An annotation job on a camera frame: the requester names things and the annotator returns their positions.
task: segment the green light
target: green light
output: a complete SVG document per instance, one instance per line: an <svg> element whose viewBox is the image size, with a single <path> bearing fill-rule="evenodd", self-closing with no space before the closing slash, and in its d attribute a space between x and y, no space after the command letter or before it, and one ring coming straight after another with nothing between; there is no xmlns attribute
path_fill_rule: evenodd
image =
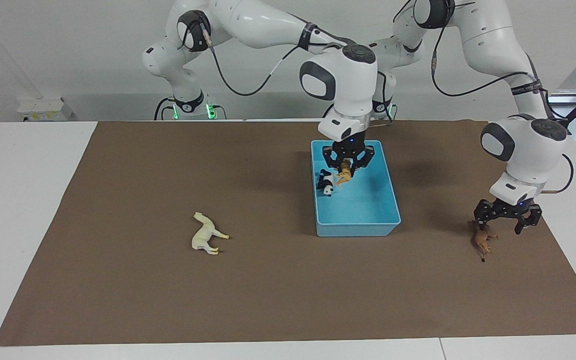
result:
<svg viewBox="0 0 576 360"><path fill-rule="evenodd" d="M206 104L206 111L208 111L208 119L214 119L217 117L217 114L215 113L215 110L213 110L212 105Z"/></svg>

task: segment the brown mat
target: brown mat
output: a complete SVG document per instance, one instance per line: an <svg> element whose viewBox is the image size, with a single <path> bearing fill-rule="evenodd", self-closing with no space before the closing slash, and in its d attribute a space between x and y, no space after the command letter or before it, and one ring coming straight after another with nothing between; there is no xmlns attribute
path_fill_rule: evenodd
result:
<svg viewBox="0 0 576 360"><path fill-rule="evenodd" d="M315 123L99 123L0 346L575 334L576 275L544 221L494 221L485 263L469 242L505 168L483 125L370 130L402 224L320 238ZM232 236L217 256L190 247L197 211Z"/></svg>

